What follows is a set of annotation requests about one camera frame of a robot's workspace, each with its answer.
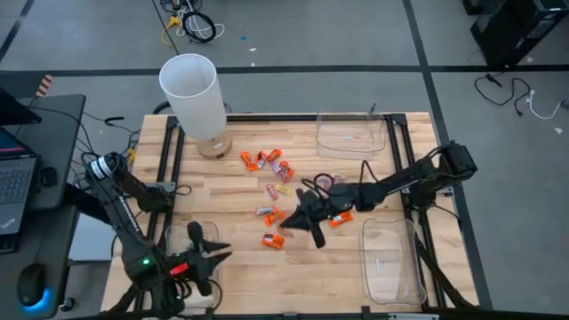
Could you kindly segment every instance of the wooden tabletop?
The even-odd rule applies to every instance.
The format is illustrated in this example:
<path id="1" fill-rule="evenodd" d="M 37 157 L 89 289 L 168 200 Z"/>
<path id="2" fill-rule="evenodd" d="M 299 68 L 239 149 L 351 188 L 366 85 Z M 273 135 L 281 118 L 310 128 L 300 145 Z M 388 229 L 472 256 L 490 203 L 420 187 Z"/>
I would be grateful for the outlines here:
<path id="1" fill-rule="evenodd" d="M 428 113 L 407 113 L 407 121 L 416 158 L 426 155 L 437 145 Z M 140 142 L 132 173 L 144 182 L 156 181 L 167 116 L 146 116 L 140 133 Z M 339 131 L 349 135 L 352 122 L 338 124 Z M 294 190 L 301 186 L 301 178 L 311 178 L 320 172 L 334 172 L 356 182 L 361 160 L 327 158 L 317 155 L 314 122 L 249 122 L 228 123 L 233 137 L 233 148 L 220 160 L 207 160 L 199 155 L 195 141 L 184 140 L 179 185 L 190 185 L 189 196 L 177 196 L 175 214 L 170 230 L 170 250 L 183 250 L 188 245 L 186 224 L 195 220 L 205 225 L 208 236 L 218 237 L 232 244 L 233 254 L 220 266 L 216 278 L 223 288 L 223 301 L 217 314 L 280 314 L 280 313 L 354 313 L 361 306 L 370 306 L 372 312 L 420 311 L 420 306 L 394 306 L 374 303 L 365 292 L 362 278 L 360 246 L 364 221 L 393 221 L 403 218 L 399 194 L 388 196 L 373 212 L 355 213 L 354 221 L 337 228 L 327 223 L 321 226 L 326 246 L 316 249 L 310 234 L 294 232 L 286 238 L 284 249 L 277 251 L 260 244 L 262 235 L 276 233 L 275 227 L 266 228 L 254 216 L 259 207 L 275 204 L 279 209 L 293 211 L 296 196 L 279 195 L 276 201 L 268 196 L 265 186 L 279 183 L 269 167 L 248 172 L 239 157 L 240 152 L 255 155 L 260 150 L 269 153 L 280 148 L 279 160 L 288 161 L 295 170 L 294 178 L 286 185 Z M 177 134 L 172 136 L 174 150 Z M 397 129 L 399 149 L 404 152 L 401 132 Z M 387 146 L 373 156 L 370 165 L 378 179 L 395 172 L 389 139 Z M 173 151 L 170 152 L 166 177 L 171 176 Z M 453 211 L 451 197 L 439 196 L 437 204 Z M 132 210 L 138 211 L 136 204 Z M 457 220 L 448 212 L 429 210 L 431 233 L 437 251 L 437 261 L 454 286 L 473 304 L 477 296 L 470 274 L 467 255 Z M 138 221 L 143 230 L 148 215 Z M 115 256 L 108 275 L 102 309 L 111 308 L 127 290 L 129 279 L 124 274 L 120 259 L 121 248 L 116 244 Z M 429 303 L 436 305 L 429 270 L 421 263 L 426 278 Z M 208 302 L 208 298 L 194 297 Z"/>

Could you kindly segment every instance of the white cylinder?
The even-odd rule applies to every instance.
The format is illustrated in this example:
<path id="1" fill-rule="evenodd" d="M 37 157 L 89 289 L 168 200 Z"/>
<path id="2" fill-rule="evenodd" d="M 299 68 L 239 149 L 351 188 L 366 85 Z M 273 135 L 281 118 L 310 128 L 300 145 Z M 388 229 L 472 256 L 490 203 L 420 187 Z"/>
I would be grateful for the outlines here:
<path id="1" fill-rule="evenodd" d="M 211 61 L 199 54 L 182 54 L 168 60 L 158 78 L 188 136 L 209 140 L 223 132 L 227 116 Z"/>

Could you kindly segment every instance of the computer mouse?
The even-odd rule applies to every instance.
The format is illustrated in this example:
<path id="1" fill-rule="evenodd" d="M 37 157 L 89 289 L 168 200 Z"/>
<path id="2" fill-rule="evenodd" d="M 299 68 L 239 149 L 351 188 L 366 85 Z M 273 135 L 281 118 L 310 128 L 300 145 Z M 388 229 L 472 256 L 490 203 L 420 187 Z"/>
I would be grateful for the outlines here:
<path id="1" fill-rule="evenodd" d="M 18 299 L 26 307 L 33 306 L 44 296 L 45 268 L 43 264 L 32 263 L 20 272 L 18 278 Z"/>

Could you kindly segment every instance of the floor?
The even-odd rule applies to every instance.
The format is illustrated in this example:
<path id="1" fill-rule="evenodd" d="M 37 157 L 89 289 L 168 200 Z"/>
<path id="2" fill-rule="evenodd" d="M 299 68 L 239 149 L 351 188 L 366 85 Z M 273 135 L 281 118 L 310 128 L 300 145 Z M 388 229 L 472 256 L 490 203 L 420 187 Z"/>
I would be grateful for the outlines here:
<path id="1" fill-rule="evenodd" d="M 50 95 L 82 93 L 86 112 L 124 116 L 122 125 L 137 129 L 164 101 L 157 70 L 174 55 L 150 1 L 3 0 L 0 44 L 9 48 L 0 49 L 0 76 L 50 73 Z M 473 83 L 485 73 L 472 66 L 485 63 L 461 0 L 204 0 L 202 12 L 225 34 L 177 46 L 222 68 L 233 112 L 366 111 L 373 103 L 431 112 L 439 138 L 467 145 L 479 167 L 464 193 L 493 307 L 569 314 L 569 110 L 543 121 L 522 101 L 518 117 L 511 104 L 496 108 L 478 95 Z M 565 19 L 521 63 L 528 72 L 501 76 L 505 89 L 481 89 L 505 100 L 511 79 L 523 78 L 538 112 L 550 114 L 569 98 L 568 34 Z M 125 132 L 83 122 L 98 152 L 124 149 Z M 97 312 L 107 272 L 104 263 L 72 271 L 69 290 L 86 299 L 57 318 Z M 85 285 L 87 275 L 97 285 Z"/>

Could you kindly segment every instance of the lamp base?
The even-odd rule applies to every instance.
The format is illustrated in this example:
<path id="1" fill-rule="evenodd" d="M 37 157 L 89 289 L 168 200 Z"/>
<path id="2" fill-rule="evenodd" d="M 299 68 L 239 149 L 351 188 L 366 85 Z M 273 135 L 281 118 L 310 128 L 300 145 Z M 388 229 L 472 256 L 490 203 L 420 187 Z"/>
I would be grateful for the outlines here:
<path id="1" fill-rule="evenodd" d="M 229 133 L 224 132 L 210 140 L 200 140 L 196 142 L 197 152 L 207 159 L 220 159 L 231 151 L 233 140 Z"/>

